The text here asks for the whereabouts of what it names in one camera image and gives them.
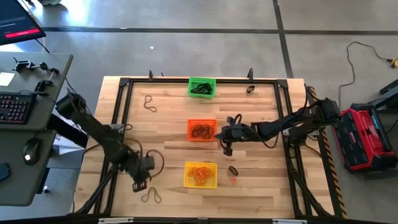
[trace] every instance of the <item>plastic basket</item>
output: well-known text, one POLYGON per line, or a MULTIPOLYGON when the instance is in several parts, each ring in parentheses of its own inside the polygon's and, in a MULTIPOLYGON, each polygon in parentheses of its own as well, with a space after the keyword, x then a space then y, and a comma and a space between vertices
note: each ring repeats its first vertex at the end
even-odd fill
POLYGON ((202 97, 202 98, 213 98, 216 94, 216 80, 214 78, 196 78, 190 77, 188 82, 188 95, 191 97, 202 97), (191 90, 196 88, 200 84, 209 83, 211 86, 211 94, 198 94, 198 93, 191 93, 191 90))
POLYGON ((217 133, 216 119, 189 119, 187 129, 187 139, 189 141, 215 141, 214 135, 217 133), (203 135, 199 134, 200 128, 209 128, 203 130, 203 135))
POLYGON ((186 162, 184 187, 217 188, 217 164, 208 162, 186 162))

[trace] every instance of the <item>black metal frame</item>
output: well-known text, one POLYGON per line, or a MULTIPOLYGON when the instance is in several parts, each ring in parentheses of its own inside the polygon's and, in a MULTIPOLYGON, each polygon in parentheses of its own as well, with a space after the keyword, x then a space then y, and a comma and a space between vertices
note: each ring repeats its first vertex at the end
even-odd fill
MULTIPOLYGON (((131 101, 131 95, 132 95, 132 88, 135 83, 188 83, 189 78, 188 77, 182 77, 182 78, 153 78, 150 76, 149 78, 143 77, 143 78, 121 78, 119 81, 119 89, 118 89, 118 94, 116 96, 116 102, 115 102, 115 107, 113 111, 113 117, 112 117, 112 124, 116 124, 118 120, 118 114, 119 114, 119 109, 121 106, 121 99, 122 99, 122 94, 123 90, 125 87, 127 87, 127 96, 126 96, 126 101, 124 104, 124 110, 123 110, 123 115, 122 115, 122 124, 124 127, 127 125, 127 117, 129 113, 129 105, 131 101)), ((284 116, 284 109, 282 107, 282 100, 280 97, 280 91, 283 90, 284 93, 284 98, 285 102, 287 105, 287 112, 292 113, 292 105, 290 101, 290 95, 289 95, 289 87, 287 84, 287 80, 255 80, 252 78, 252 75, 248 75, 248 79, 233 79, 233 78, 219 78, 216 79, 217 84, 219 83, 241 83, 241 84, 270 84, 274 87, 275 90, 275 99, 277 103, 277 109, 278 109, 278 115, 279 118, 282 118, 284 116)), ((289 160, 291 160, 293 157, 290 155, 290 149, 287 144, 287 141, 285 138, 283 138, 283 143, 284 143, 284 150, 285 150, 285 159, 286 163, 288 163, 289 160)), ((295 153, 295 158, 297 159, 297 171, 299 176, 301 176, 302 180, 305 183, 305 174, 304 174, 304 168, 303 168, 303 162, 300 154, 300 149, 299 147, 294 148, 294 153, 295 153)), ((103 179, 103 177, 106 175, 107 170, 109 167, 109 161, 105 158, 103 162, 103 168, 101 170, 101 178, 100 181, 103 179)), ((117 175, 114 175, 111 179, 110 183, 110 188, 108 192, 108 199, 106 202, 106 206, 104 209, 104 212, 102 214, 109 215, 111 216, 111 211, 112 211, 112 205, 113 205, 113 196, 114 196, 114 191, 116 188, 116 180, 117 180, 117 175)), ((295 187, 295 181, 293 177, 288 174, 289 178, 289 185, 290 185, 290 192, 292 196, 292 205, 294 209, 294 215, 296 218, 302 218, 302 217, 311 217, 312 216, 312 208, 311 205, 309 204, 309 201, 306 197, 304 197, 304 204, 305 204, 305 214, 303 214, 300 210, 299 207, 299 199, 297 197, 297 190, 295 187)), ((101 201, 102 201, 102 196, 96 201, 95 203, 95 208, 93 213, 94 214, 99 214, 100 212, 100 206, 101 206, 101 201)), ((143 220, 153 220, 154 218, 143 218, 143 220)), ((263 222, 269 222, 271 219, 260 219, 263 222)))

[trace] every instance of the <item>computer screen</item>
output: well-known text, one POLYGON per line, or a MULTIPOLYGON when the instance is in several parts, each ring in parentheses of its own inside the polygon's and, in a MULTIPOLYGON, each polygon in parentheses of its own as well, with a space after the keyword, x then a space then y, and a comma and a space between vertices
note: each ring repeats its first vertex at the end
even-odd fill
POLYGON ((18 0, 0 0, 0 45, 45 37, 18 0))

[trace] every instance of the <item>wooden table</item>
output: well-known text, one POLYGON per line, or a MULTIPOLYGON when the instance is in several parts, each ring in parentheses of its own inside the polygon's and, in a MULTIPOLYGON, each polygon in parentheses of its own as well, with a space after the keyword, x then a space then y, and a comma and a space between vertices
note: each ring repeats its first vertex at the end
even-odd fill
MULTIPOLYGON (((119 79, 120 77, 104 77, 95 112, 95 117, 104 124, 111 122, 119 79)), ((296 111, 304 104, 304 82, 302 79, 287 81, 292 107, 296 111)), ((247 87, 247 84, 217 84, 216 96, 213 99, 203 99, 188 97, 186 83, 135 83, 127 121, 133 129, 127 131, 125 143, 137 150, 136 144, 131 141, 134 138, 142 143, 144 153, 149 149, 157 149, 165 156, 165 169, 148 186, 156 188, 162 202, 154 202, 153 192, 148 202, 142 202, 141 197, 147 190, 134 193, 132 179, 126 173, 119 173, 112 216, 293 218, 280 138, 274 149, 268 149, 259 142, 235 143, 231 157, 223 155, 217 142, 187 141, 188 119, 217 119, 218 132, 222 126, 227 125, 227 116, 236 116, 238 113, 243 115, 242 122, 246 124, 277 119, 273 87, 256 85, 251 94, 246 93, 247 87), (146 95, 153 97, 148 106, 155 106, 156 113, 143 107, 146 95), (218 187, 185 188, 183 174, 187 161, 217 163, 218 187), (234 166, 239 171, 235 187, 227 175, 229 166, 234 166)), ((126 92, 122 97, 121 108, 124 108, 126 92)), ((274 141, 271 139, 268 143, 273 144, 274 141)), ((88 147, 94 144, 90 140, 88 147)), ((307 144, 318 150, 317 142, 308 140, 307 144)), ((301 151, 308 188, 323 207, 333 214, 322 159, 305 147, 301 151)), ((159 157, 155 156, 155 159, 160 164, 159 157)), ((103 151, 100 147, 86 153, 76 187, 76 209, 86 202, 98 185, 102 162, 103 151)), ((108 189, 104 193, 103 207, 107 192, 108 189)), ((304 211, 300 190, 298 194, 300 208, 304 211)))

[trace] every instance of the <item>gray floor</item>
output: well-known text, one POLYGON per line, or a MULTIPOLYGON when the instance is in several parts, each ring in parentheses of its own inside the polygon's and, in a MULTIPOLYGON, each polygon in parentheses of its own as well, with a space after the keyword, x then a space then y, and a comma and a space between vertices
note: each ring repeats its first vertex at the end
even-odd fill
MULTIPOLYGON (((277 28, 272 0, 63 0, 46 8, 34 3, 30 10, 44 27, 277 28)), ((398 30, 394 0, 279 0, 279 6, 284 29, 398 30)), ((396 35, 286 35, 294 78, 304 78, 319 97, 334 100, 338 86, 352 79, 346 60, 350 42, 371 44, 382 57, 398 57, 396 40, 396 35)), ((147 75, 151 69, 166 76, 243 77, 252 67, 255 77, 287 76, 278 34, 48 32, 45 41, 51 52, 75 56, 68 77, 91 110, 105 75, 147 75)), ((28 41, 0 50, 42 48, 28 41)), ((371 49, 353 45, 350 52, 356 82, 343 89, 342 108, 375 99, 398 73, 371 49)), ((392 121, 394 117, 386 121, 387 128, 392 121)), ((333 144, 332 149, 349 218, 398 223, 398 180, 366 182, 361 175, 351 175, 333 144)), ((52 170, 47 181, 51 194, 36 196, 26 208, 1 207, 0 220, 68 213, 76 178, 76 170, 52 170)))

